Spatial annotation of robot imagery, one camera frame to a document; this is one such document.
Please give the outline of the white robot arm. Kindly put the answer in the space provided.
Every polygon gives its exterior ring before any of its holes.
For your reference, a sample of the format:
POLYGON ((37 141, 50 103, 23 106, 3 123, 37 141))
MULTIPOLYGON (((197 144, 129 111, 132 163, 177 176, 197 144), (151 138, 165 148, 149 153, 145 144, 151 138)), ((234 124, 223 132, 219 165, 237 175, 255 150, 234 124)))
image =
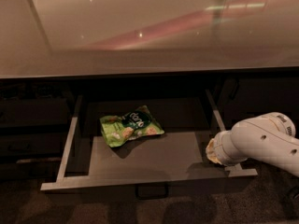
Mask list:
POLYGON ((299 176, 299 140, 292 120, 278 112, 243 119, 222 131, 206 147, 207 158, 234 166, 247 159, 265 162, 299 176))

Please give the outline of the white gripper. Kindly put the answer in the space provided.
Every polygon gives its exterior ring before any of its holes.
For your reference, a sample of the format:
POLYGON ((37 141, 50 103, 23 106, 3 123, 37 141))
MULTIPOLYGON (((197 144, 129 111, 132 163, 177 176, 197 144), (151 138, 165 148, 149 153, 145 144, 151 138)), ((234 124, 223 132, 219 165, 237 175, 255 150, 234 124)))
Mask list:
POLYGON ((206 157, 225 166, 234 166, 247 159, 234 145, 231 131, 219 132, 208 142, 206 157))

